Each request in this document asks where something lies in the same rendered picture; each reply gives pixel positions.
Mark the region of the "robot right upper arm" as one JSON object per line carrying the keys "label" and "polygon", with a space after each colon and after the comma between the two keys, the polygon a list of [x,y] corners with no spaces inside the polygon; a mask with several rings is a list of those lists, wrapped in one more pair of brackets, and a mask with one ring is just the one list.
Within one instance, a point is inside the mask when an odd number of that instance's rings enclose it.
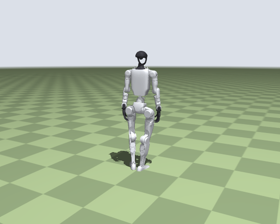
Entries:
{"label": "robot right upper arm", "polygon": [[158,86],[158,74],[155,70],[149,70],[149,75],[152,78],[152,93],[156,94],[157,86]]}

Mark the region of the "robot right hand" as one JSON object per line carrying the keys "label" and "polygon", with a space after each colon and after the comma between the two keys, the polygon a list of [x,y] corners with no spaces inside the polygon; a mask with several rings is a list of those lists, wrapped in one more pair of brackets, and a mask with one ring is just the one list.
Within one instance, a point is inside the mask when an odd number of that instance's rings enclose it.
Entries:
{"label": "robot right hand", "polygon": [[157,117],[157,119],[155,120],[155,123],[159,122],[159,120],[160,120],[160,116],[161,116],[161,107],[158,106],[158,108],[157,108],[156,111],[157,111],[157,114],[156,114],[155,117]]}

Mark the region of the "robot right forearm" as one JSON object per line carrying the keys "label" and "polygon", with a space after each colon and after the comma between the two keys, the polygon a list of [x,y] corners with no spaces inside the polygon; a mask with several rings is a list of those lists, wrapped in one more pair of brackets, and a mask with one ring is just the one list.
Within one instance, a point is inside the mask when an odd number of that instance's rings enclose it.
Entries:
{"label": "robot right forearm", "polygon": [[157,88],[156,90],[156,95],[154,95],[154,99],[155,99],[155,105],[156,105],[156,109],[158,108],[158,106],[161,107],[161,101],[160,101],[160,89]]}

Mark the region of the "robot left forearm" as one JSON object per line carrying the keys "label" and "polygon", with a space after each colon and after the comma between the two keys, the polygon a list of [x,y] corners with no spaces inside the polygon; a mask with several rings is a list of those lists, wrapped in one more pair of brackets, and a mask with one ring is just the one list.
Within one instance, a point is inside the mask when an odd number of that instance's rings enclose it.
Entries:
{"label": "robot left forearm", "polygon": [[[125,104],[126,105],[126,107],[127,107],[127,101],[128,101],[128,93],[126,93],[126,92],[124,92],[124,90],[125,90],[125,87],[124,87],[124,89],[123,89],[123,98],[122,98],[122,105],[123,104]],[[121,105],[121,106],[122,106]]]}

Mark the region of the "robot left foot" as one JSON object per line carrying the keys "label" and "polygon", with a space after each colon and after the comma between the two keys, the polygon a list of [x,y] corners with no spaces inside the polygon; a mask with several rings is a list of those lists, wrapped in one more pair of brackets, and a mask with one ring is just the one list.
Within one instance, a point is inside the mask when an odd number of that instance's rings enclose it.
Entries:
{"label": "robot left foot", "polygon": [[131,166],[131,170],[136,170],[136,162],[135,162],[135,164],[134,164],[134,162],[132,164],[132,161],[131,161],[130,166]]}

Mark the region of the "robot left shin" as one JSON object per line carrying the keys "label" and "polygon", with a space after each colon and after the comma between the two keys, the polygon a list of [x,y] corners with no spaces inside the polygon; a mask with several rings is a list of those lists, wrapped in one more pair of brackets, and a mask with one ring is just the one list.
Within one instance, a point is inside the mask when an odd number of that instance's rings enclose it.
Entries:
{"label": "robot left shin", "polygon": [[131,141],[131,134],[129,134],[129,148],[131,153],[132,164],[135,164],[135,151],[136,151],[136,144],[135,141]]}

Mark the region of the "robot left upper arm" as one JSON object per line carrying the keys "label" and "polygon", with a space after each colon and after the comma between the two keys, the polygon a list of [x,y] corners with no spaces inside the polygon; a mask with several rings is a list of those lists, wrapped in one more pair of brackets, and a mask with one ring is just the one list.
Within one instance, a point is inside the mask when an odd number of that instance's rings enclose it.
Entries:
{"label": "robot left upper arm", "polygon": [[130,92],[131,70],[125,71],[125,90],[124,92]]}

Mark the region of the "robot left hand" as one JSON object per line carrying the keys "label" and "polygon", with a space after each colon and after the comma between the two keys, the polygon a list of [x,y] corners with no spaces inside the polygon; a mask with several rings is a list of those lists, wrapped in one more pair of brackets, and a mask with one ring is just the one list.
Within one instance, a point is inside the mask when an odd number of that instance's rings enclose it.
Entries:
{"label": "robot left hand", "polygon": [[126,118],[127,115],[126,115],[126,112],[125,112],[125,109],[126,109],[126,105],[125,105],[125,104],[122,105],[122,109],[123,109],[124,119],[125,119],[125,120],[128,120],[128,119]]}

